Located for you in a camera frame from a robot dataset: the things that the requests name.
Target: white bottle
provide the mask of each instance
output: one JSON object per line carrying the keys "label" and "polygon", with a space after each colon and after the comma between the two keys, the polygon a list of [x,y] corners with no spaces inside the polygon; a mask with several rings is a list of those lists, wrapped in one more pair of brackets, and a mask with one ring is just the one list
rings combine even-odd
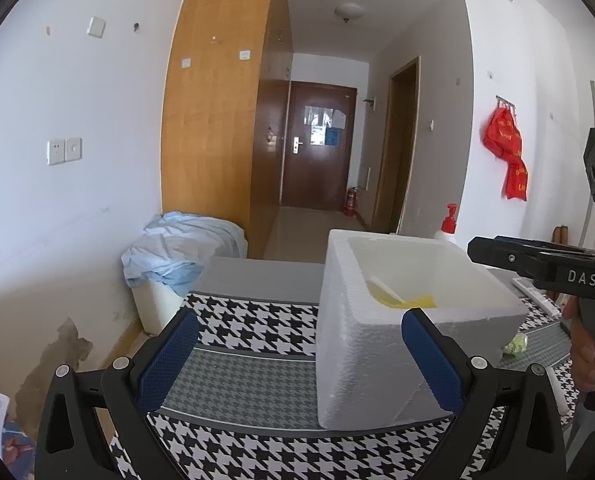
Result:
{"label": "white bottle", "polygon": [[436,232],[433,236],[434,240],[444,240],[445,242],[451,242],[457,245],[455,240],[455,229],[457,228],[457,221],[455,220],[455,214],[457,213],[457,204],[449,204],[449,216],[442,222],[442,228]]}

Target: ceiling light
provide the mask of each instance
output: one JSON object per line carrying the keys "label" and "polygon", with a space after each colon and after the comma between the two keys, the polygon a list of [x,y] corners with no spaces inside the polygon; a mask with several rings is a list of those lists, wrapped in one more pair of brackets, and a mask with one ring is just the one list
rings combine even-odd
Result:
{"label": "ceiling light", "polygon": [[340,18],[343,19],[345,23],[349,23],[351,20],[358,20],[366,13],[367,11],[364,9],[364,7],[352,2],[340,4],[335,7],[335,14],[340,16]]}

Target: blue gripper pad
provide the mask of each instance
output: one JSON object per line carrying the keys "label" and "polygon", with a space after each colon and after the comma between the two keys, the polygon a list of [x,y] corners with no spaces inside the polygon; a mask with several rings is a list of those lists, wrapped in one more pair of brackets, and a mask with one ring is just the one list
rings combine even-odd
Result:
{"label": "blue gripper pad", "polygon": [[[432,324],[431,326],[436,336],[444,337]],[[465,403],[462,377],[444,354],[439,343],[424,327],[416,315],[416,310],[409,310],[402,317],[402,339],[439,406],[447,412],[458,413]]]}
{"label": "blue gripper pad", "polygon": [[198,342],[200,325],[188,311],[140,377],[136,402],[140,413],[159,410]]}

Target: silver screw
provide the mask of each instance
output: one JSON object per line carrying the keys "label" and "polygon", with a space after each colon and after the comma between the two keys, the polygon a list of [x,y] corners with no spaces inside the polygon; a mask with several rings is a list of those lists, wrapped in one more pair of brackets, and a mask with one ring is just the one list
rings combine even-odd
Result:
{"label": "silver screw", "polygon": [[58,366],[58,369],[56,370],[56,375],[58,377],[64,377],[66,374],[68,374],[69,370],[70,368],[68,367],[68,365]]}
{"label": "silver screw", "polygon": [[115,368],[116,370],[124,370],[124,368],[126,368],[127,366],[129,366],[129,358],[128,357],[118,357],[113,362],[113,368]]}
{"label": "silver screw", "polygon": [[535,374],[535,375],[539,375],[542,376],[546,373],[545,368],[542,365],[538,365],[538,364],[532,364],[531,365],[531,371]]}
{"label": "silver screw", "polygon": [[473,365],[473,368],[477,368],[478,370],[484,370],[489,365],[486,359],[479,356],[473,357],[471,359],[471,364]]}

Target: door frame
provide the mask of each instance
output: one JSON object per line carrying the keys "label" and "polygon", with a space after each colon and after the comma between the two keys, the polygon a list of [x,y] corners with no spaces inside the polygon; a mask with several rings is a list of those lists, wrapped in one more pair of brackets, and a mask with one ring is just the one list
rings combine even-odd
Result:
{"label": "door frame", "polygon": [[351,99],[351,107],[349,110],[349,117],[347,119],[347,136],[349,137],[349,142],[347,142],[346,149],[344,151],[344,166],[343,166],[343,179],[344,179],[344,190],[341,193],[341,203],[344,204],[346,202],[346,193],[348,191],[349,186],[349,169],[351,168],[351,150],[353,149],[353,137],[355,134],[355,112],[357,107],[357,88],[351,88],[348,86],[338,86],[338,85],[330,85],[324,83],[312,83],[309,81],[291,81],[290,83],[290,94],[289,94],[289,107],[287,108],[287,129],[284,139],[284,163],[282,164],[282,176],[280,182],[282,183],[282,188],[280,192],[280,205],[282,205],[282,201],[284,200],[284,185],[286,184],[286,175],[285,172],[287,171],[287,164],[286,158],[292,154],[292,135],[290,133],[291,128],[293,126],[293,120],[295,118],[295,108],[296,102],[294,99],[295,90],[297,88],[319,88],[322,90],[338,90],[343,92],[350,92],[352,94]]}
{"label": "door frame", "polygon": [[404,193],[404,202],[402,203],[402,210],[400,211],[400,219],[397,224],[397,234],[400,234],[400,229],[402,228],[402,221],[404,220],[404,212],[406,210],[406,202],[409,197],[409,192],[411,190],[411,178],[413,176],[413,159],[415,157],[415,146],[417,144],[417,135],[418,135],[418,125],[420,121],[420,85],[421,85],[421,56],[417,56],[412,59],[410,62],[405,64],[402,68],[393,72],[388,80],[388,99],[386,104],[386,124],[385,124],[385,135],[384,141],[382,144],[382,158],[380,161],[380,170],[379,170],[379,179],[377,181],[377,192],[375,194],[375,207],[373,208],[373,216],[371,219],[371,226],[375,227],[375,220],[377,213],[379,212],[379,207],[381,203],[385,201],[384,195],[384,185],[385,185],[385,164],[386,164],[386,157],[388,155],[389,146],[392,143],[392,138],[394,132],[391,130],[393,126],[393,80],[401,75],[402,73],[406,72],[407,70],[411,69],[412,67],[417,66],[417,73],[416,73],[416,80],[415,80],[415,118],[413,120],[413,143],[411,146],[411,164],[409,167],[409,175],[406,181],[406,192]]}

